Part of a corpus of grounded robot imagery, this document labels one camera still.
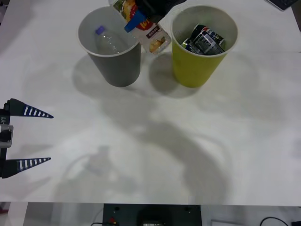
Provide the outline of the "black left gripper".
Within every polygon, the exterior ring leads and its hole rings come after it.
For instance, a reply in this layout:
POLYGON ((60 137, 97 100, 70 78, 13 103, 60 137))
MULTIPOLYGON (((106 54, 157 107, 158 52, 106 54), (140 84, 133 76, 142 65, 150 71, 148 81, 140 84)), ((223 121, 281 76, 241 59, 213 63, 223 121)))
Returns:
POLYGON ((49 160, 47 158, 6 160, 7 149, 11 146, 10 116, 53 118, 52 115, 38 108, 25 104, 17 99, 10 99, 0 110, 0 177, 9 178, 20 172, 31 169, 49 160))

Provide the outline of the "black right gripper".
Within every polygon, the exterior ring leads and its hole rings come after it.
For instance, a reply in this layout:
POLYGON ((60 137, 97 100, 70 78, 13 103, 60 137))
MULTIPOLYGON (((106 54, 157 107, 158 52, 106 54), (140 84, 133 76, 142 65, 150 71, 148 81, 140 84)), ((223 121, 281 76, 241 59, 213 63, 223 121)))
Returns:
POLYGON ((168 12, 175 6, 184 3, 186 0, 136 0, 138 10, 135 11, 127 25, 124 27, 126 32, 131 32, 146 18, 154 23, 162 20, 168 12))

